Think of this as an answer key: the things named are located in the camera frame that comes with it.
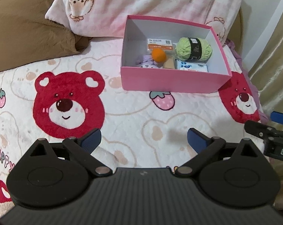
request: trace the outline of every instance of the white wall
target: white wall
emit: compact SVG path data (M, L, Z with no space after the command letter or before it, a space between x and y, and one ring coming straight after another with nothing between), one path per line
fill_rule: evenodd
M283 12L283 0L243 0L243 65L250 70L261 55Z

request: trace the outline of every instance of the brown pillow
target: brown pillow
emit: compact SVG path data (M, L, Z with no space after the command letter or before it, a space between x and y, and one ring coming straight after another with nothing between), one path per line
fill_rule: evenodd
M0 0L0 71L74 55L88 38L44 18L53 0Z

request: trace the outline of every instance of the box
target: box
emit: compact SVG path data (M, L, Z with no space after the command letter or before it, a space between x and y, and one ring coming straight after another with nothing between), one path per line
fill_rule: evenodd
M210 43L213 52L207 60L208 73L136 67L137 57L148 54L148 38L168 39L177 43L181 37L203 38ZM231 76L222 45L212 27L177 19L127 16L121 58L124 90L212 93Z

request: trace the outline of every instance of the purple plush toy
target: purple plush toy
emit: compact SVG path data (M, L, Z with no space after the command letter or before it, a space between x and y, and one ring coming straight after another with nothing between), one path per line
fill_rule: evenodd
M136 65L140 68L159 68L151 55L141 55L136 60Z

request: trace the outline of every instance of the pink strawberry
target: pink strawberry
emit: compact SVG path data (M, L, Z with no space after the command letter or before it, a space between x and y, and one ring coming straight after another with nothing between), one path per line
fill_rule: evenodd
M175 106L175 99L170 92L151 91L150 98L163 111L171 110Z
M0 89L0 108L3 108L6 103L6 93Z

